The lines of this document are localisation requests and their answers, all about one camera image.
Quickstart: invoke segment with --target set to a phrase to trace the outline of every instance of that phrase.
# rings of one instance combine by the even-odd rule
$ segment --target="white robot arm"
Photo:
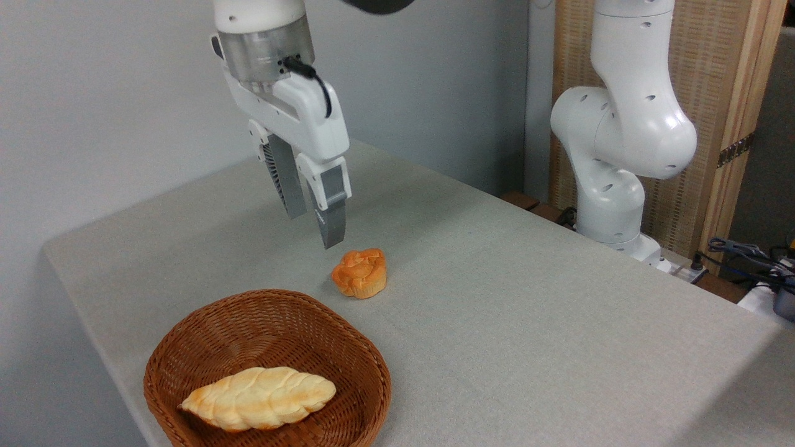
[[[312,194],[324,245],[345,236],[351,183],[339,100],[311,64],[315,54],[303,0],[215,0],[213,48],[232,96],[289,217],[306,212],[299,173]]]
[[[591,63],[607,89],[567,90],[551,119],[576,177],[577,231],[653,266],[660,246],[640,232],[646,197],[635,174],[674,177],[696,152],[669,76],[673,6],[596,0]]]

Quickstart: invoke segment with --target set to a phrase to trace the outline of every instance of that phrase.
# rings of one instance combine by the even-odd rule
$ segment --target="basket rim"
[[[240,300],[247,299],[251,295],[271,295],[276,297],[287,297],[290,299],[295,299],[302,303],[302,305],[307,305],[313,312],[322,315],[324,318],[328,319],[332,322],[336,328],[347,334],[348,336],[352,336],[355,342],[357,342],[357,346],[363,348],[367,354],[370,355],[372,360],[375,364],[375,370],[378,373],[378,378],[381,380],[382,386],[380,389],[380,399],[378,400],[378,404],[375,409],[375,418],[371,423],[368,423],[364,429],[359,433],[359,436],[356,440],[350,444],[351,447],[363,447],[372,444],[375,441],[375,438],[378,436],[381,428],[383,427],[384,422],[386,421],[386,417],[389,413],[389,408],[392,400],[392,380],[390,376],[389,368],[386,366],[386,361],[383,359],[381,352],[378,348],[375,347],[372,341],[370,341],[367,337],[365,337],[358,329],[353,327],[350,323],[348,323],[344,318],[342,318],[339,314],[334,312],[333,310],[329,309],[326,305],[317,301],[315,298],[307,295],[306,293],[297,292],[295,290],[283,290],[283,289],[259,289],[259,290],[248,290],[246,292],[237,293],[231,295],[229,297],[221,298],[217,301],[213,301],[207,305],[204,305],[196,310],[191,311],[185,318],[180,320],[176,325],[174,325],[168,333],[163,336],[160,343],[157,344],[155,349],[152,352],[152,355],[149,357],[149,360],[146,363],[146,370],[144,373],[143,378],[143,387],[144,387],[144,397],[146,400],[146,404],[149,407],[149,411],[154,415],[157,423],[161,426],[165,434],[168,436],[169,440],[172,442],[173,445],[179,445],[184,447],[189,447],[191,444],[186,439],[183,430],[174,423],[173,417],[171,414],[165,412],[165,405],[161,401],[161,399],[157,395],[157,389],[154,386],[155,380],[153,376],[156,371],[157,364],[163,360],[164,354],[166,353],[167,349],[170,347],[170,342],[172,338],[176,336],[176,329],[182,325],[186,325],[189,321],[194,320],[197,315],[201,313],[206,313],[209,310],[223,307],[229,305],[231,303],[235,303]]]

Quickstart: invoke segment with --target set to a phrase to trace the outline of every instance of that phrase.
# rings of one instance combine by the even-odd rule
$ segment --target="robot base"
[[[616,251],[632,256],[640,262],[648,264],[666,273],[671,270],[671,262],[661,255],[660,244],[643,233],[624,243],[605,243]]]

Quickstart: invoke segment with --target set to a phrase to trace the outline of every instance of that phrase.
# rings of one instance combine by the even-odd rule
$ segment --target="bread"
[[[386,287],[384,252],[378,248],[348,251],[334,267],[332,281],[347,297],[373,297]]]
[[[318,411],[334,383],[290,367],[252,367],[193,391],[179,408],[228,432],[273,430]]]

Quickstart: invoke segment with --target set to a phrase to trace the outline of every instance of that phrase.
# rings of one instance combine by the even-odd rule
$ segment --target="brown woven basket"
[[[255,366],[322,375],[337,393],[303,421],[271,431],[227,433],[176,408],[196,388]],[[364,446],[386,420],[392,387],[378,349],[331,309],[298,292],[253,290],[174,326],[149,358],[144,395],[174,445]]]

